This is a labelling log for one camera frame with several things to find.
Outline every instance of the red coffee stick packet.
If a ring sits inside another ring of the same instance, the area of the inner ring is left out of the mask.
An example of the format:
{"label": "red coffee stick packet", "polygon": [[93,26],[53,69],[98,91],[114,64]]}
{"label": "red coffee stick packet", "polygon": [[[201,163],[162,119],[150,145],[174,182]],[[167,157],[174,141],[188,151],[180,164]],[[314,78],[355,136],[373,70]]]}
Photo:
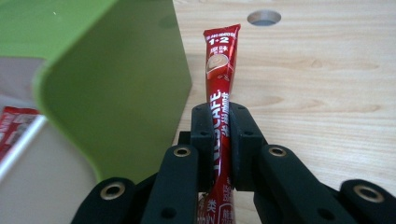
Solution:
{"label": "red coffee stick packet", "polygon": [[17,142],[37,114],[38,111],[31,108],[4,107],[0,117],[0,160]]}
{"label": "red coffee stick packet", "polygon": [[198,204],[198,223],[235,223],[229,125],[229,97],[233,85],[240,25],[204,31],[206,41],[206,100],[212,111],[216,144],[215,182]]}

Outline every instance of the round hole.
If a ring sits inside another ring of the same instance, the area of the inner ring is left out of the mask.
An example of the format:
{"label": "round hole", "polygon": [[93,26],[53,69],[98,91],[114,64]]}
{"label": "round hole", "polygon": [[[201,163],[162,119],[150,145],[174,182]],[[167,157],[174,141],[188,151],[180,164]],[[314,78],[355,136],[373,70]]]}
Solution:
{"label": "round hole", "polygon": [[380,192],[364,185],[357,185],[353,190],[361,198],[372,203],[382,203],[385,200]]}
{"label": "round hole", "polygon": [[101,192],[100,196],[104,200],[113,200],[120,197],[125,191],[125,185],[122,182],[114,182],[105,186]]}
{"label": "round hole", "polygon": [[279,147],[271,147],[269,149],[269,152],[271,153],[271,155],[277,156],[277,157],[286,156],[286,151],[284,149],[282,149],[282,148],[279,148]]}
{"label": "round hole", "polygon": [[176,216],[176,209],[172,208],[172,207],[165,207],[162,211],[161,211],[161,216],[164,218],[174,218]]}
{"label": "round hole", "polygon": [[321,217],[323,217],[326,220],[335,220],[334,214],[327,209],[319,208],[318,213]]}
{"label": "round hole", "polygon": [[273,10],[263,9],[250,13],[247,21],[255,26],[271,26],[277,24],[282,17]]}
{"label": "round hole", "polygon": [[174,150],[174,154],[177,157],[186,157],[191,154],[191,151],[186,147],[179,147]]}

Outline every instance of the wood grain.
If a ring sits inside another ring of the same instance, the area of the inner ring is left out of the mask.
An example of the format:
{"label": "wood grain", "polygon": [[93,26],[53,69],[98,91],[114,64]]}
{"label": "wood grain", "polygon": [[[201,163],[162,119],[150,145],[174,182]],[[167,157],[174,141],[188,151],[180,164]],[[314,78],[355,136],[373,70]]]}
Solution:
{"label": "wood grain", "polygon": [[[324,184],[363,178],[396,195],[395,1],[174,0],[192,77],[179,124],[205,102],[209,28],[241,23],[232,101],[271,144],[293,150]],[[247,22],[259,9],[273,26]],[[235,193],[238,223],[260,223],[250,192]]]}

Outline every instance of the green plastic box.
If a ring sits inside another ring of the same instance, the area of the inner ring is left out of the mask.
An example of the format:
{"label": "green plastic box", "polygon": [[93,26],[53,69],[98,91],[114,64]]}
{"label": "green plastic box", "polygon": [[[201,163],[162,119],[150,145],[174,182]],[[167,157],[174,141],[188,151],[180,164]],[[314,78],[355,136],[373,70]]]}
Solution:
{"label": "green plastic box", "polygon": [[172,0],[0,1],[0,57],[42,59],[39,110],[97,180],[156,173],[191,88]]}

